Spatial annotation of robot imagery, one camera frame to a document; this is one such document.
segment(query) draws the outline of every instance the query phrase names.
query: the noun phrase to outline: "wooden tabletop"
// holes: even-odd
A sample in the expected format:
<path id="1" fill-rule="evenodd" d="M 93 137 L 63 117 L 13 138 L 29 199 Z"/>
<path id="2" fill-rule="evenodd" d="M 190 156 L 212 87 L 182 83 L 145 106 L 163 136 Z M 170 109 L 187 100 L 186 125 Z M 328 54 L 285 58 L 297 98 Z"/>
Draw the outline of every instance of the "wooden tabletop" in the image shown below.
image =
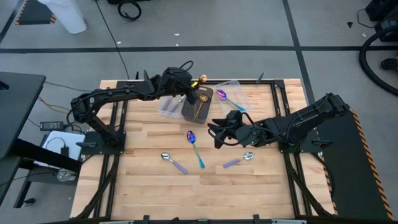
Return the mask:
<path id="1" fill-rule="evenodd" d="M 114 88 L 116 82 L 102 81 L 101 88 Z M 286 79 L 285 86 L 291 112 L 307 105 L 299 79 Z M 249 114 L 253 120 L 275 116 L 268 85 L 242 87 L 251 104 Z M 260 218 L 294 217 L 285 164 L 277 143 L 260 148 L 244 149 L 239 145 L 215 149 L 206 124 L 161 116 L 158 103 L 129 101 L 126 149 L 119 163 L 112 220 L 142 220 L 143 215 L 150 215 L 151 220 L 251 219 L 254 214 Z M 112 104 L 104 105 L 98 113 L 105 123 L 109 123 L 111 108 Z M 216 98 L 211 102 L 206 123 L 212 118 L 224 118 Z M 186 140 L 188 130 L 197 136 L 196 144 L 205 169 L 200 169 L 193 147 Z M 238 159 L 248 151 L 254 153 L 253 160 L 223 168 L 225 162 Z M 184 175 L 169 161 L 162 160 L 162 152 L 168 152 L 189 174 Z M 301 158 L 308 188 L 323 207 L 333 213 L 322 165 L 309 154 L 302 154 Z M 102 161 L 103 156 L 93 156 L 83 164 L 71 217 L 78 215 L 96 192 Z M 299 190 L 297 195 L 303 212 Z M 105 199 L 102 205 L 103 215 Z"/>

